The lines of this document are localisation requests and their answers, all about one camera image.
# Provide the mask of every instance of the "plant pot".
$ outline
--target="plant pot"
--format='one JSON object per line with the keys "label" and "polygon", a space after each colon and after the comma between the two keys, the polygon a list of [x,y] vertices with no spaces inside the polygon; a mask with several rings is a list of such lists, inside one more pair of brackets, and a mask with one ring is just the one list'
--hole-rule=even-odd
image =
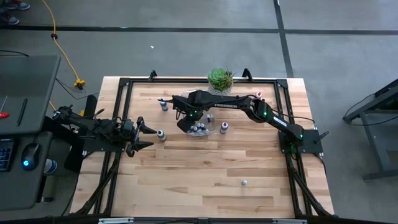
{"label": "plant pot", "polygon": [[216,90],[209,82],[207,92],[209,92],[213,95],[218,95],[218,96],[229,96],[232,91],[232,86],[233,86],[233,84],[228,89],[226,89],[224,91],[219,91],[219,90]]}

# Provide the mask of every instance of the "yellow extension cord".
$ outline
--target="yellow extension cord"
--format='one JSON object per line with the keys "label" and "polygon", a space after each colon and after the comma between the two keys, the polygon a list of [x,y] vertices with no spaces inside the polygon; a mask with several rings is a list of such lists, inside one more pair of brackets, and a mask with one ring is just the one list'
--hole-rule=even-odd
{"label": "yellow extension cord", "polygon": [[[49,7],[49,5],[48,5],[44,0],[42,0],[42,2],[44,3],[45,7],[46,7],[46,8],[49,10],[49,12],[50,12],[51,19],[52,19],[52,24],[53,24],[53,28],[54,28],[53,34],[57,34],[57,25],[56,25],[56,23],[55,23],[55,18],[54,18],[54,15],[52,14],[51,8]],[[84,84],[85,84],[85,81],[84,81],[84,80],[81,80],[81,79],[79,78],[79,76],[77,75],[77,72],[76,72],[76,70],[75,70],[75,67],[73,67],[73,65],[70,63],[67,54],[66,54],[65,51],[62,49],[62,47],[58,44],[56,38],[55,38],[55,37],[52,37],[52,39],[54,40],[55,45],[61,50],[63,56],[65,56],[65,58],[66,58],[66,60],[67,60],[67,62],[68,62],[68,64],[69,64],[70,68],[72,69],[72,71],[74,72],[74,74],[75,74],[75,76],[76,76],[76,83],[75,83],[75,86],[76,86],[77,83],[84,85]],[[57,109],[54,107],[54,105],[51,103],[51,101],[50,101],[50,106],[51,106],[54,110],[57,110]]]}

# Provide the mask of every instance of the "succulent plant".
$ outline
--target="succulent plant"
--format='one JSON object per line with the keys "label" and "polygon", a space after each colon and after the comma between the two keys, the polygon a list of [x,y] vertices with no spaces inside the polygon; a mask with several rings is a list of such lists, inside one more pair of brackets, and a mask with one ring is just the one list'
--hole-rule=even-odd
{"label": "succulent plant", "polygon": [[233,76],[229,70],[215,68],[208,74],[207,79],[214,89],[225,91],[233,84]]}

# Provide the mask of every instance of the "shoe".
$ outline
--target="shoe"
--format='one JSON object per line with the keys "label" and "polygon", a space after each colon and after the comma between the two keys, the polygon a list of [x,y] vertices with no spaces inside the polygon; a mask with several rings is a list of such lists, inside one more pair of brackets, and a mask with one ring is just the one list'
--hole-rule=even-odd
{"label": "shoe", "polygon": [[8,0],[7,2],[5,2],[4,7],[6,7],[8,10],[26,10],[30,8],[30,5],[24,2],[20,2],[18,0]]}
{"label": "shoe", "polygon": [[0,14],[0,18],[6,21],[9,25],[17,25],[19,23],[19,19],[10,15],[8,12],[3,12],[2,14]]}

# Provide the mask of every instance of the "keyboard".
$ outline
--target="keyboard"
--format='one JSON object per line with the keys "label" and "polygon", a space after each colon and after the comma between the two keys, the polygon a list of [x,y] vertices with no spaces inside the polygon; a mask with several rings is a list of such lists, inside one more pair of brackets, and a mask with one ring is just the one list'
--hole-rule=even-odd
{"label": "keyboard", "polygon": [[13,139],[0,139],[0,172],[9,172],[14,157]]}

